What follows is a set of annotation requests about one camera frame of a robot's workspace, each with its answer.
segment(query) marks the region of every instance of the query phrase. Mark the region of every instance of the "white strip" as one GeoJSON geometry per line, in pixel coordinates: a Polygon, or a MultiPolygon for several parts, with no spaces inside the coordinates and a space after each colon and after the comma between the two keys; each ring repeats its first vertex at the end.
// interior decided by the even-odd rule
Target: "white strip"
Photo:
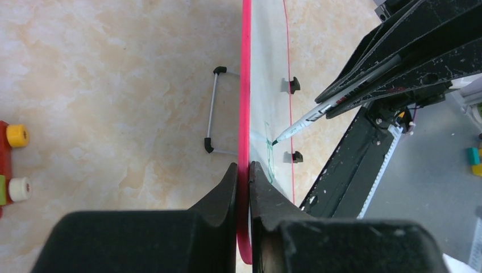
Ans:
{"type": "Polygon", "coordinates": [[[480,272],[482,269],[482,220],[480,218],[477,219],[475,232],[473,233],[468,265],[477,272],[480,272]]]}
{"type": "Polygon", "coordinates": [[[361,212],[360,214],[358,214],[358,217],[357,217],[358,219],[361,219],[363,218],[363,216],[365,216],[365,212],[367,212],[368,206],[370,206],[370,202],[372,201],[373,195],[375,195],[375,191],[378,187],[378,184],[380,183],[381,177],[383,176],[383,173],[385,172],[385,169],[388,166],[388,162],[390,161],[390,158],[392,157],[393,152],[397,147],[397,143],[400,140],[400,137],[402,135],[402,130],[403,130],[402,128],[395,127],[393,125],[390,125],[390,127],[388,127],[388,131],[393,135],[393,142],[392,142],[392,145],[390,145],[390,149],[388,149],[387,154],[385,154],[385,159],[383,160],[383,163],[380,167],[377,177],[375,178],[375,182],[373,182],[373,186],[370,189],[370,193],[368,194],[368,197],[365,200],[365,203],[363,204],[361,212]]]}

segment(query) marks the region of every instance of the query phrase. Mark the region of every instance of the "white marker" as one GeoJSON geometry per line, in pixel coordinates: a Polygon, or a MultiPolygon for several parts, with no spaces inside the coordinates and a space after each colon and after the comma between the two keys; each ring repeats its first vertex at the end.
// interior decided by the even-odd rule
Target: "white marker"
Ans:
{"type": "Polygon", "coordinates": [[[292,137],[297,132],[303,130],[303,128],[310,126],[313,122],[319,120],[320,117],[323,117],[328,110],[335,107],[336,105],[341,104],[350,95],[357,92],[360,87],[370,84],[370,82],[372,82],[373,80],[377,79],[382,74],[384,74],[385,72],[395,67],[400,61],[401,61],[401,58],[399,57],[399,55],[393,57],[382,66],[375,69],[373,72],[369,73],[365,77],[361,78],[359,81],[353,83],[352,85],[342,90],[336,96],[333,96],[328,100],[320,103],[315,108],[313,108],[313,110],[309,111],[306,115],[301,117],[297,122],[293,123],[286,130],[284,130],[283,133],[281,133],[281,135],[278,136],[275,139],[275,141],[273,141],[273,145],[287,138],[292,137]]]}

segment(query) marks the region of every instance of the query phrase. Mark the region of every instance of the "toy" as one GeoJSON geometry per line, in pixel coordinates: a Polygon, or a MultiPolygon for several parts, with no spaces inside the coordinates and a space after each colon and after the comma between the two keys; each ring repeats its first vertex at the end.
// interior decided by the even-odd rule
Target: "toy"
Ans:
{"type": "Polygon", "coordinates": [[[0,121],[0,218],[2,206],[30,198],[32,188],[27,177],[12,177],[12,148],[25,147],[29,143],[27,128],[23,124],[9,125],[0,121]]]}

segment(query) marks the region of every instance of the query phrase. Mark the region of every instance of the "metal stand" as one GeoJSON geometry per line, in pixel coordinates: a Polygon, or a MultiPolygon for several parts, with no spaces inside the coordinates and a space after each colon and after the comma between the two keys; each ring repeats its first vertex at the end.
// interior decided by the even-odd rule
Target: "metal stand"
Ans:
{"type": "Polygon", "coordinates": [[[207,124],[207,135],[204,138],[204,149],[208,153],[218,152],[220,154],[228,154],[228,155],[238,155],[237,152],[225,151],[220,149],[215,149],[211,145],[211,124],[213,121],[213,110],[214,110],[214,98],[216,97],[216,86],[218,83],[218,76],[221,73],[229,73],[239,77],[239,74],[233,71],[227,70],[226,67],[216,67],[213,71],[214,73],[214,86],[213,86],[213,96],[211,97],[211,108],[209,110],[209,123],[207,124]]]}

